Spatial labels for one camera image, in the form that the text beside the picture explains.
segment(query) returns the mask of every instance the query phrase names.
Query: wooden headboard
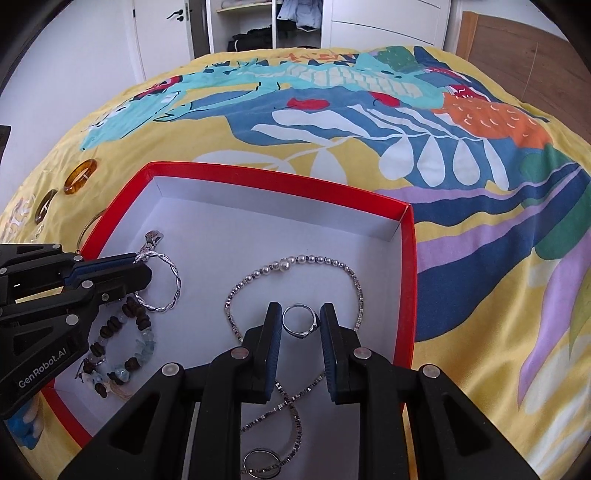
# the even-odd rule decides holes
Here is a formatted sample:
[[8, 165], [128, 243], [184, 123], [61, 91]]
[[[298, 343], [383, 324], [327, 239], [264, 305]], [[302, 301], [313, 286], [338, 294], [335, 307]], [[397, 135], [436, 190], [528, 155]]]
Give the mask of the wooden headboard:
[[464, 12], [456, 55], [591, 143], [591, 73], [566, 40], [505, 18]]

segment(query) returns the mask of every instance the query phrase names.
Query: brown ring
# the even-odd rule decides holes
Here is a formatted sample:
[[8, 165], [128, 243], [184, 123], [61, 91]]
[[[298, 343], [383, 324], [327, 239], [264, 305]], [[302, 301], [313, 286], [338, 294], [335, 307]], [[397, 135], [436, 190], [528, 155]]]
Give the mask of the brown ring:
[[46, 193], [46, 195], [41, 200], [39, 207], [35, 211], [35, 223], [39, 225], [47, 215], [47, 211], [49, 210], [49, 204], [53, 200], [53, 197], [56, 196], [57, 190], [53, 189]]
[[64, 183], [64, 193], [66, 195], [72, 195], [80, 190], [86, 183], [86, 180], [88, 180], [95, 172], [96, 166], [97, 163], [94, 158], [86, 160], [78, 165], [66, 179], [66, 182]]

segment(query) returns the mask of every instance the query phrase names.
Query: orange pattern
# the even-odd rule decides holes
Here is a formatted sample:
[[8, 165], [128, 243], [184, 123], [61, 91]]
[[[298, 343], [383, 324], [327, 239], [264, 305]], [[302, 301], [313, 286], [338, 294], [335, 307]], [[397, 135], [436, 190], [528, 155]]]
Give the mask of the orange pattern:
[[511, 137], [518, 148], [543, 149], [552, 139], [535, 119], [506, 103], [477, 98], [457, 98], [444, 93], [443, 107], [433, 113], [447, 113], [464, 130], [476, 137]]

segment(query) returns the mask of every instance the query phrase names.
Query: silver ring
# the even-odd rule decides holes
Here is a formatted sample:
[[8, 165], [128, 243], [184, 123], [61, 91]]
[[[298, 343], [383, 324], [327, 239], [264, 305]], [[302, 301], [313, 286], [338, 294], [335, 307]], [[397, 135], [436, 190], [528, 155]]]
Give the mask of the silver ring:
[[[255, 448], [253, 450], [251, 450], [250, 452], [248, 452], [246, 454], [246, 456], [244, 457], [244, 460], [242, 461], [242, 467], [243, 467], [243, 471], [241, 473], [248, 473], [248, 475], [250, 475], [251, 477], [254, 478], [258, 478], [260, 480], [267, 480], [270, 478], [275, 478], [277, 475], [279, 475], [281, 473], [281, 465], [277, 466], [275, 468], [270, 469], [268, 472], [261, 472], [261, 470], [267, 470], [267, 468], [247, 468], [246, 467], [246, 459], [248, 457], [250, 457], [253, 453], [268, 453], [269, 455], [271, 455], [274, 458], [274, 465], [275, 466], [277, 463], [281, 462], [281, 459], [279, 458], [279, 455], [277, 455], [273, 450], [269, 450], [266, 448]], [[266, 476], [257, 476], [255, 473], [258, 473], [258, 475], [265, 475], [265, 473], [267, 473], [268, 475]]]
[[[290, 311], [290, 309], [295, 309], [296, 307], [306, 309], [306, 310], [308, 310], [308, 312], [310, 312], [310, 315], [312, 315], [312, 325], [305, 332], [294, 332], [285, 324], [285, 315], [287, 314], [287, 312]], [[283, 329], [287, 333], [289, 333], [290, 335], [294, 336], [295, 338], [300, 338], [300, 339], [306, 338], [309, 334], [313, 333], [318, 328], [318, 322], [319, 322], [319, 318], [318, 318], [318, 315], [316, 315], [316, 312], [314, 310], [312, 310], [310, 307], [308, 307], [308, 305], [304, 305], [303, 303], [294, 303], [293, 305], [287, 307], [285, 309], [285, 311], [283, 312], [283, 315], [281, 316], [281, 323], [283, 324]]]

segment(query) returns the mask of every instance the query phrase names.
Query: door handle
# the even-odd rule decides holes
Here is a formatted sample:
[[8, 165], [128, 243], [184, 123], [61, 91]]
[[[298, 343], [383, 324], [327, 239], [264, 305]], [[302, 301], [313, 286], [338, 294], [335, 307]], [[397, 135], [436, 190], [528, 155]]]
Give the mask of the door handle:
[[169, 18], [172, 18], [175, 15], [182, 15], [183, 14], [183, 9], [179, 9], [176, 12], [172, 12], [169, 16], [166, 17], [166, 20], [168, 20]]

